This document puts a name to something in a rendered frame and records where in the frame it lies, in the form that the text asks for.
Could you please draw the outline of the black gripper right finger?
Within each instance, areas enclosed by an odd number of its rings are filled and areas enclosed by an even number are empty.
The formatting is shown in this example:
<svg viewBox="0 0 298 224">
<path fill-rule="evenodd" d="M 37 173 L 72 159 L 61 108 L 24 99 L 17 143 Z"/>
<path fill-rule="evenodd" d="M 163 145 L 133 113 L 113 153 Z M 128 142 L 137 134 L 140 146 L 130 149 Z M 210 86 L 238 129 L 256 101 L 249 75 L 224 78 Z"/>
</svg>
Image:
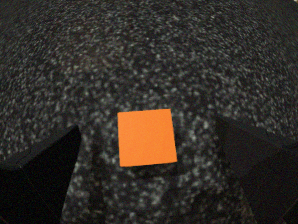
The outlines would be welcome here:
<svg viewBox="0 0 298 224">
<path fill-rule="evenodd" d="M 257 224 L 282 224 L 298 200 L 298 141 L 217 116 L 214 131 Z"/>
</svg>

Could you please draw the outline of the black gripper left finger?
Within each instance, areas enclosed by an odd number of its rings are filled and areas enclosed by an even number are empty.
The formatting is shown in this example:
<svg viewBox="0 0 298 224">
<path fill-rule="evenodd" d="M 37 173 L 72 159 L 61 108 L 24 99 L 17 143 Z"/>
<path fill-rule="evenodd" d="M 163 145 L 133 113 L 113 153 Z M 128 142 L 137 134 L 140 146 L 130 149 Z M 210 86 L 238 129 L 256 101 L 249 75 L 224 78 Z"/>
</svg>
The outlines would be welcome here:
<svg viewBox="0 0 298 224">
<path fill-rule="evenodd" d="M 80 144 L 80 128 L 71 125 L 0 163 L 5 224 L 59 224 Z"/>
</svg>

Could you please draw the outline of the orange block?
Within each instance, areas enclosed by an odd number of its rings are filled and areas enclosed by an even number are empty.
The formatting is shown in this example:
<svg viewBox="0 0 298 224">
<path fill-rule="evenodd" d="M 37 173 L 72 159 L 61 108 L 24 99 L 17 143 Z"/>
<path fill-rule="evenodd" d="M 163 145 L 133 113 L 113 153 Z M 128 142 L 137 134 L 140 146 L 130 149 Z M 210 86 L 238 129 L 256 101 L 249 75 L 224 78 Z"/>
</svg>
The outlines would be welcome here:
<svg viewBox="0 0 298 224">
<path fill-rule="evenodd" d="M 170 109 L 118 113 L 121 167 L 177 163 Z"/>
</svg>

